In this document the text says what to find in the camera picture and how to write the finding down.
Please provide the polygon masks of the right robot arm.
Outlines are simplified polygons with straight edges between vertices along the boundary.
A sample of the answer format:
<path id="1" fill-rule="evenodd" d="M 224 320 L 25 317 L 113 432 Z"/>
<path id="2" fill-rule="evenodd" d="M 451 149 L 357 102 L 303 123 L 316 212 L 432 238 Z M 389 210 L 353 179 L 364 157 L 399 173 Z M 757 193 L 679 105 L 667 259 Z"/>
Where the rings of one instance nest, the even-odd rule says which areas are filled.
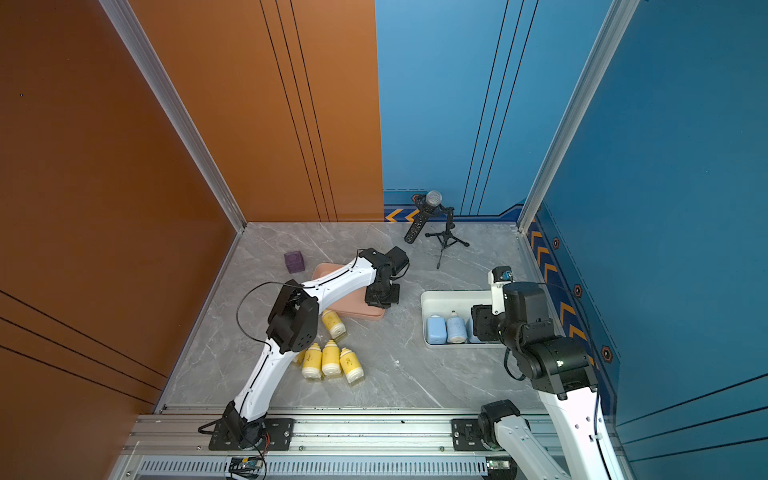
<path id="1" fill-rule="evenodd" d="M 557 433 L 560 465 L 534 437 L 509 400 L 482 406 L 485 444 L 503 450 L 528 479 L 621 479 L 624 476 L 605 425 L 598 379 L 586 348 L 565 336 L 551 318 L 548 297 L 535 282 L 491 279 L 491 302 L 471 309 L 474 334 L 502 344 L 519 379 L 538 393 Z"/>

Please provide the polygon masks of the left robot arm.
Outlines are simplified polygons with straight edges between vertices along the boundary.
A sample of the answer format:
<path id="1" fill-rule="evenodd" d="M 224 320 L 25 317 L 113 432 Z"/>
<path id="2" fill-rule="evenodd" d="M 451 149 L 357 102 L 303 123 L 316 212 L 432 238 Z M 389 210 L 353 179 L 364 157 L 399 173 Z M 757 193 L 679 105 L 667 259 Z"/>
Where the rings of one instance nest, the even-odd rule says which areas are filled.
<path id="1" fill-rule="evenodd" d="M 395 283 L 409 266 L 404 250 L 386 253 L 373 248 L 357 252 L 348 264 L 316 280 L 290 280 L 281 290 L 267 317 L 263 350 L 241 391 L 230 401 L 219 425 L 239 449 L 256 449 L 264 437 L 262 425 L 271 398 L 289 363 L 311 347 L 323 310 L 363 289 L 369 306 L 387 309 L 399 302 Z"/>

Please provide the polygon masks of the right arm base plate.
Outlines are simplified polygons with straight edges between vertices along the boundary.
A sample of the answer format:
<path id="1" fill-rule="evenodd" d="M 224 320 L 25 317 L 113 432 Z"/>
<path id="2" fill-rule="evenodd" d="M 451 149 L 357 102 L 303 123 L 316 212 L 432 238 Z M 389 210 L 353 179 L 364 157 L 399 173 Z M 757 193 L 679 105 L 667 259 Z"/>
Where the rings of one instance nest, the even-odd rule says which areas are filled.
<path id="1" fill-rule="evenodd" d="M 496 445 L 489 443 L 477 418 L 454 418 L 450 422 L 453 449 L 460 452 L 491 452 Z"/>

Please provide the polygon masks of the purple cube sharpener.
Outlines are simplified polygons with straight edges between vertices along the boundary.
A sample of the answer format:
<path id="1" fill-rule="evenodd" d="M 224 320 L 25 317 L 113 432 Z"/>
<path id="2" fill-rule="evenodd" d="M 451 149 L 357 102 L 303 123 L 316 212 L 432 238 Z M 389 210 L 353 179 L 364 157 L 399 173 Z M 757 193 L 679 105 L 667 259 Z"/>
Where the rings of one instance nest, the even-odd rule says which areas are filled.
<path id="1" fill-rule="evenodd" d="M 284 254 L 284 263 L 289 273 L 295 274 L 306 270 L 304 256 L 301 251 L 290 251 Z"/>

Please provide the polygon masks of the green circuit board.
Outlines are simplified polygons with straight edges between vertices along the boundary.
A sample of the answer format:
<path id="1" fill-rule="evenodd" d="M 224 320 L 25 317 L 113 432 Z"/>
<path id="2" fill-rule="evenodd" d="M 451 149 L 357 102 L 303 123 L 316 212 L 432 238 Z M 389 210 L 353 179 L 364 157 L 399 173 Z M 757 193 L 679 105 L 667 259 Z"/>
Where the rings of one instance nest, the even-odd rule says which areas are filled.
<path id="1" fill-rule="evenodd" d="M 265 461 L 261 457 L 233 457 L 227 469 L 230 479 L 259 479 L 266 474 Z"/>

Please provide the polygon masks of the white plastic tray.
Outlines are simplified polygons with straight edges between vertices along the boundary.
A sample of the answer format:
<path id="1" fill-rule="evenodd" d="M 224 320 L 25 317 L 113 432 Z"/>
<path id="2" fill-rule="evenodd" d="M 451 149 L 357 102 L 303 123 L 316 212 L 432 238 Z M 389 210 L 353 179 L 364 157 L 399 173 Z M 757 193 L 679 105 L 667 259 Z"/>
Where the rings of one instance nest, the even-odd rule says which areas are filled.
<path id="1" fill-rule="evenodd" d="M 423 340 L 428 348 L 432 349 L 502 349 L 500 342 L 482 342 L 481 344 L 471 344 L 468 341 L 463 344 L 444 344 L 429 345 L 426 342 L 426 323 L 432 315 L 442 316 L 445 320 L 452 311 L 456 311 L 465 323 L 470 316 L 471 308 L 474 305 L 490 305 L 491 293 L 488 290 L 482 291 L 426 291 L 421 295 L 421 316 L 423 327 Z"/>

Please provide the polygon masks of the blue sharpener with red cap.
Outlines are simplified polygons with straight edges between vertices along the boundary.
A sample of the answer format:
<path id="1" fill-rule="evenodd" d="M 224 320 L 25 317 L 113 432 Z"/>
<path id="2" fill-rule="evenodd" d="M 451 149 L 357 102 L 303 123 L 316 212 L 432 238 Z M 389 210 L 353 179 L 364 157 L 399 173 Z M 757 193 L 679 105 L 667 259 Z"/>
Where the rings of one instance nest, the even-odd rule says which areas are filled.
<path id="1" fill-rule="evenodd" d="M 467 342 L 468 334 L 464 319 L 456 311 L 452 311 L 446 319 L 446 343 L 463 344 Z"/>

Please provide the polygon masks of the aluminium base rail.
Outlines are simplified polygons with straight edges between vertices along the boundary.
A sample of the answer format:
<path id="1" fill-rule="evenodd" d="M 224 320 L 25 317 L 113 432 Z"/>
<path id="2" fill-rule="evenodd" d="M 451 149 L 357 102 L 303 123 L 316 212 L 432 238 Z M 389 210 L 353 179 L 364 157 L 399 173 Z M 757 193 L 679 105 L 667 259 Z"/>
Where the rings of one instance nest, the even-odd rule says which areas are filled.
<path id="1" fill-rule="evenodd" d="M 230 479 L 233 457 L 261 457 L 259 479 L 484 478 L 528 479 L 501 449 L 453 449 L 451 420 L 477 418 L 472 410 L 276 409 L 266 418 L 293 418 L 287 451 L 211 451 L 209 436 L 198 429 L 219 419 L 210 408 L 171 408 L 143 415 L 133 426 L 113 479 Z M 551 419 L 523 414 L 534 437 L 560 464 L 566 463 Z M 629 470 L 623 452 L 610 438 L 623 478 Z"/>

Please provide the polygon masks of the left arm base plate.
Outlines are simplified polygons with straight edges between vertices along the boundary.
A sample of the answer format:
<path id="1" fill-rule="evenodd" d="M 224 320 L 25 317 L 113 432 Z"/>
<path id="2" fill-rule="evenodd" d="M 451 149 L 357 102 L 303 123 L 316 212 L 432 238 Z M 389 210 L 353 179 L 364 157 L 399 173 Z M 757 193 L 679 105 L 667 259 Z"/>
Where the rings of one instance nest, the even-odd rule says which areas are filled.
<path id="1" fill-rule="evenodd" d="M 264 418 L 230 427 L 223 418 L 198 429 L 209 436 L 211 451 L 287 451 L 293 436 L 293 418 Z"/>

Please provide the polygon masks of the black microphone on tripod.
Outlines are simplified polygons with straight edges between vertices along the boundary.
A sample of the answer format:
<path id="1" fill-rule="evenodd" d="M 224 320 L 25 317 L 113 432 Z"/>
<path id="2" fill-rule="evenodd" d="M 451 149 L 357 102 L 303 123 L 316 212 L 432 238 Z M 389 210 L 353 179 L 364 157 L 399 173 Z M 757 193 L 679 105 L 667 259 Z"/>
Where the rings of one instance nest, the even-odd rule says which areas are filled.
<path id="1" fill-rule="evenodd" d="M 440 244 L 440 254 L 436 268 L 439 269 L 442 264 L 443 253 L 451 246 L 460 244 L 469 247 L 470 243 L 458 238 L 454 233 L 454 211 L 453 207 L 446 207 L 442 204 L 442 194 L 437 190 L 431 190 L 426 194 L 416 194 L 412 197 L 413 203 L 417 208 L 416 216 L 404 236 L 408 244 L 413 244 L 421 234 L 424 227 L 435 217 L 445 218 L 445 226 L 441 232 L 427 233 L 426 238 L 435 238 Z"/>

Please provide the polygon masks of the pink plastic tray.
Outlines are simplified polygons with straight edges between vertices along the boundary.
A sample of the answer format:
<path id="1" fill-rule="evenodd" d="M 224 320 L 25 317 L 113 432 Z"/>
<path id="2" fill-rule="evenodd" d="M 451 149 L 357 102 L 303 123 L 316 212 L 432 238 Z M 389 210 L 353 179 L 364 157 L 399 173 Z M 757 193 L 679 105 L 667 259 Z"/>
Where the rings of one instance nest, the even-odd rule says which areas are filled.
<path id="1" fill-rule="evenodd" d="M 317 280 L 320 277 L 333 273 L 342 268 L 340 264 L 320 263 L 314 270 L 312 279 Z M 366 287 L 359 288 L 346 295 L 337 302 L 327 306 L 327 309 L 335 311 L 341 317 L 350 317 L 361 320 L 380 320 L 383 318 L 386 310 L 379 307 L 370 306 L 365 301 Z"/>

